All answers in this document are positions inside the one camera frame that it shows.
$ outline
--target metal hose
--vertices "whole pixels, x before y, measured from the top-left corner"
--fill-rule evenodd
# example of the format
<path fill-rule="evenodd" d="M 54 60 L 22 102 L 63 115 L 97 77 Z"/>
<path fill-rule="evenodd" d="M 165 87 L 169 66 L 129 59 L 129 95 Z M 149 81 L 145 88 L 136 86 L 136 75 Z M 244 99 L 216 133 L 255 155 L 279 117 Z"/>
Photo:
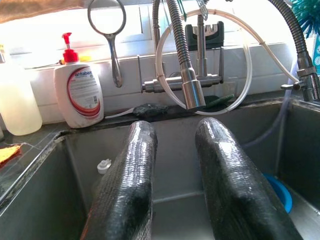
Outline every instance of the metal hose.
<path fill-rule="evenodd" d="M 307 45 L 304 34 L 296 16 L 294 15 L 290 7 L 283 0 L 269 0 L 269 2 L 272 3 L 276 7 L 276 9 L 278 9 L 278 11 L 286 21 L 286 24 L 289 26 L 295 43 L 296 53 L 300 54 L 303 52 L 307 52 Z"/>
<path fill-rule="evenodd" d="M 177 0 L 168 0 L 167 4 L 168 4 L 170 18 L 172 22 L 174 41 L 175 41 L 179 63 L 180 65 L 184 63 L 191 64 L 190 54 L 189 54 L 188 45 L 187 45 L 187 39 L 186 39 L 184 28 L 182 25 L 182 19 L 181 19 L 178 2 Z"/>
<path fill-rule="evenodd" d="M 154 34 L 154 49 L 157 49 L 160 39 L 160 26 L 159 26 L 159 5 L 160 0 L 152 1 L 152 28 Z"/>

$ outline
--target sink basin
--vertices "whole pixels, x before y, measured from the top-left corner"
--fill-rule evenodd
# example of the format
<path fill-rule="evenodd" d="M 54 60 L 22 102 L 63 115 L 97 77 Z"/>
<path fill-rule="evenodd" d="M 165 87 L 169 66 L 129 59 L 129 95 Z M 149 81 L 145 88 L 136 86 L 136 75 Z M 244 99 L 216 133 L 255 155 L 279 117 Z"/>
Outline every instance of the sink basin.
<path fill-rule="evenodd" d="M 280 101 L 248 104 L 217 116 L 240 143 L 266 130 Z M 154 121 L 158 148 L 154 167 L 152 240 L 213 240 L 195 132 L 202 116 Z M 246 148 L 259 170 L 290 191 L 289 214 L 305 240 L 320 236 L 320 107 L 291 102 L 286 121 L 261 143 Z M 34 161 L 25 184 L 10 193 L 0 212 L 1 239 L 78 240 L 102 176 L 101 160 L 120 153 L 130 122 L 57 138 Z"/>

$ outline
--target flexible faucet hose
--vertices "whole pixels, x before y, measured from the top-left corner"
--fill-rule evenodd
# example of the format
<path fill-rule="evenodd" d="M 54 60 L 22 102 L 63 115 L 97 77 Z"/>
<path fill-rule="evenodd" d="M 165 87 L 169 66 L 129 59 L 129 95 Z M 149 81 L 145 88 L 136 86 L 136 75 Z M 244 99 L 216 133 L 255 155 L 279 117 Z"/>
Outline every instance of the flexible faucet hose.
<path fill-rule="evenodd" d="M 172 22 L 174 41 L 180 65 L 187 63 L 191 65 L 187 39 L 182 25 L 180 10 L 177 0 L 167 0 L 170 18 Z"/>
<path fill-rule="evenodd" d="M 278 9 L 278 11 L 286 21 L 286 24 L 289 26 L 294 40 L 296 53 L 300 54 L 303 52 L 307 52 L 307 45 L 304 34 L 295 14 L 292 12 L 290 7 L 283 0 L 269 0 L 269 2 L 272 3 L 276 7 L 276 9 Z"/>

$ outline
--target white plastic bottle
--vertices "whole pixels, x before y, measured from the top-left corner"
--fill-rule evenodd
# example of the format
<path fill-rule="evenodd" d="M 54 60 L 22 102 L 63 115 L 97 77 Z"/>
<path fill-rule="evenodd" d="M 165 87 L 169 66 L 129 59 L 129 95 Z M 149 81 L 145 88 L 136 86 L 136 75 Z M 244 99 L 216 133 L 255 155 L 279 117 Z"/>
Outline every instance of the white plastic bottle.
<path fill-rule="evenodd" d="M 104 100 L 98 75 L 89 64 L 80 63 L 78 54 L 70 49 L 70 35 L 62 35 L 67 46 L 65 66 L 54 70 L 55 93 L 66 123 L 71 128 L 84 128 L 104 118 Z"/>
<path fill-rule="evenodd" d="M 42 118 L 29 73 L 6 61 L 7 57 L 0 49 L 0 113 L 10 133 L 16 136 L 31 134 L 41 128 Z"/>

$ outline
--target window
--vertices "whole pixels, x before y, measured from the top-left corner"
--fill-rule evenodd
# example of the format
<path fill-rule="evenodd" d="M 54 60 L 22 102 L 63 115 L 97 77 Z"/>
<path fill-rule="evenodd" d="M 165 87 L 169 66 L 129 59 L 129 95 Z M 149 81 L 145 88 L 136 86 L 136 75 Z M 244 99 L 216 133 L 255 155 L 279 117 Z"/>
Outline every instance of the window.
<path fill-rule="evenodd" d="M 197 9 L 196 1 L 184 1 L 186 12 Z M 219 9 L 235 13 L 253 27 L 267 43 L 291 40 L 289 29 L 280 13 L 267 0 L 210 0 L 209 9 Z M 159 22 L 163 32 L 168 26 L 165 11 L 169 16 L 167 4 L 160 4 Z M 116 37 L 116 50 L 119 58 L 154 54 L 152 34 L 152 5 L 126 5 L 127 22 L 124 30 Z M 224 22 L 225 46 L 242 44 L 239 26 L 225 18 L 210 15 L 205 24 Z M 197 24 L 197 17 L 187 19 L 187 24 Z M 72 32 L 71 47 L 83 56 L 93 60 L 110 58 L 107 40 L 95 32 L 87 19 L 86 9 L 65 10 L 36 17 L 14 20 L 0 24 L 0 43 L 8 45 L 15 61 L 25 68 L 56 63 L 62 58 L 65 44 L 62 33 Z M 257 43 L 247 34 L 251 44 Z M 176 50 L 174 36 L 171 34 L 164 47 L 165 52 Z"/>

